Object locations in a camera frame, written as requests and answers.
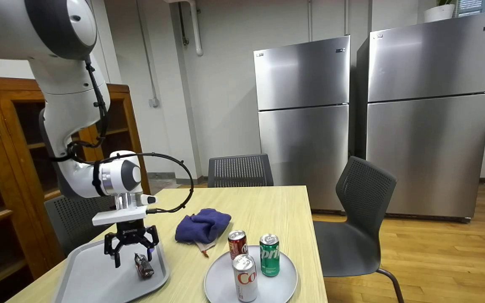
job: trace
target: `wooden floor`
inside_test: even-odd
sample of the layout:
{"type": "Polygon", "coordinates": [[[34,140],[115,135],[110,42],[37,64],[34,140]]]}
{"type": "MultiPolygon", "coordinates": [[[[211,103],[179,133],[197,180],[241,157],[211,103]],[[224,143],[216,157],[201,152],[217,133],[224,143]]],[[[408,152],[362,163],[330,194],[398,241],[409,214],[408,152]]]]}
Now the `wooden floor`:
{"type": "MultiPolygon", "coordinates": [[[[470,224],[386,219],[381,246],[382,268],[396,274],[408,303],[485,303],[485,184],[470,224]]],[[[329,301],[396,301],[391,281],[381,274],[327,278],[325,285],[329,301]]]]}

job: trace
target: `refrigerator door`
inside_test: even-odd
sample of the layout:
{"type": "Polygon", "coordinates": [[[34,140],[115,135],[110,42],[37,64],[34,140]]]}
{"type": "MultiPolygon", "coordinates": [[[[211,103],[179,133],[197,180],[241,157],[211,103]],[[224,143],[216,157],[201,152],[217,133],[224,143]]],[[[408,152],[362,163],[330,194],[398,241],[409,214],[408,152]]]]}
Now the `refrigerator door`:
{"type": "Polygon", "coordinates": [[[485,93],[485,14],[377,30],[367,101],[485,93]]]}
{"type": "Polygon", "coordinates": [[[367,135],[367,160],[398,180],[391,214],[473,216],[485,94],[372,103],[367,135]]]}
{"type": "Polygon", "coordinates": [[[335,184],[347,163],[349,108],[261,111],[275,185],[307,185],[312,209],[342,210],[335,184]]]}
{"type": "Polygon", "coordinates": [[[260,109],[349,103],[349,37],[255,52],[260,109]]]}

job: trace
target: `blue cloth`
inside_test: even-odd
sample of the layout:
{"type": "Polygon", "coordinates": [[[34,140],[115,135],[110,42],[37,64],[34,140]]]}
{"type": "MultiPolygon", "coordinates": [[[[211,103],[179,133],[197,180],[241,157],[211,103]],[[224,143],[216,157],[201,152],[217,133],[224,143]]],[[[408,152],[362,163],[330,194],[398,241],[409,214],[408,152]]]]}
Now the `blue cloth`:
{"type": "Polygon", "coordinates": [[[196,216],[185,216],[175,231],[177,242],[202,242],[216,241],[228,227],[229,214],[214,209],[202,209],[196,216]]]}

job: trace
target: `white tray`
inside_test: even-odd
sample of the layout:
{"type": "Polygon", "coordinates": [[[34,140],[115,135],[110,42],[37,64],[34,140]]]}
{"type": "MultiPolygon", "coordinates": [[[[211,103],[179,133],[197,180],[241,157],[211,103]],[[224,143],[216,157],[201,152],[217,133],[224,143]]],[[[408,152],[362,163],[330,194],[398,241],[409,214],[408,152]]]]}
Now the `white tray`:
{"type": "MultiPolygon", "coordinates": [[[[260,295],[255,303],[290,301],[298,285],[298,274],[292,259],[280,254],[280,273],[275,278],[268,278],[261,273],[260,248],[249,246],[248,254],[255,258],[258,273],[260,295]]],[[[204,280],[204,291],[211,303],[239,301],[229,253],[219,256],[209,268],[204,280]]]]}
{"type": "Polygon", "coordinates": [[[135,253],[147,254],[145,246],[123,246],[121,266],[115,268],[111,256],[105,254],[105,241],[76,248],[69,254],[68,271],[56,295],[57,303],[121,303],[132,301],[159,290],[169,271],[162,256],[162,242],[152,251],[150,280],[140,280],[135,253]]]}

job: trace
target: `table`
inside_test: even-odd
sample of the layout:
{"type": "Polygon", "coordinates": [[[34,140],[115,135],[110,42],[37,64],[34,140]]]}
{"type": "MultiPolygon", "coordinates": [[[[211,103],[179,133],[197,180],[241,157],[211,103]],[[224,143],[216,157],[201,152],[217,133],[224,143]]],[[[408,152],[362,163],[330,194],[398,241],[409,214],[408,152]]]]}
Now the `table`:
{"type": "MultiPolygon", "coordinates": [[[[185,195],[185,189],[167,189],[157,195],[155,205],[170,209],[185,195]]],[[[300,274],[298,290],[292,301],[327,301],[307,187],[197,189],[187,209],[177,214],[147,216],[145,222],[147,226],[155,224],[159,229],[170,280],[142,301],[207,301],[202,281],[209,266],[228,251],[231,229],[244,229],[251,246],[256,246],[266,232],[278,234],[281,253],[293,261],[300,274]],[[185,216],[197,214],[206,207],[231,214],[228,231],[219,237],[216,248],[207,251],[209,259],[201,254],[197,246],[175,241],[177,224],[185,216]]],[[[63,261],[10,301],[52,301],[66,266],[63,261]]]]}

